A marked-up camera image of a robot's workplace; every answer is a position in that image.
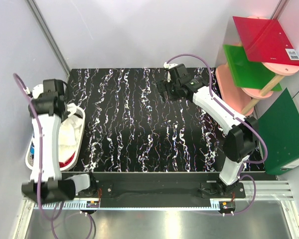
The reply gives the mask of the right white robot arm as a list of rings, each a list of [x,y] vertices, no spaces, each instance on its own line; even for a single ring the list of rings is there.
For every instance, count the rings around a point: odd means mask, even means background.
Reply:
[[[207,193],[228,197],[239,182],[243,164],[258,146],[258,123],[246,118],[226,105],[208,86],[208,80],[186,75],[182,78],[161,80],[156,83],[158,92],[169,100],[187,99],[205,110],[224,130],[226,137],[222,150],[225,161],[216,183]]]

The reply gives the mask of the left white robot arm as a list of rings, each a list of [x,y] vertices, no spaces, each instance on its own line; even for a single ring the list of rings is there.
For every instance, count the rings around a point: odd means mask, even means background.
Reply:
[[[27,98],[34,132],[34,162],[30,180],[22,184],[21,191],[42,204],[73,200],[79,192],[93,197],[98,185],[89,174],[63,179],[59,166],[59,130],[67,111],[63,81],[48,79],[42,86],[38,96]]]

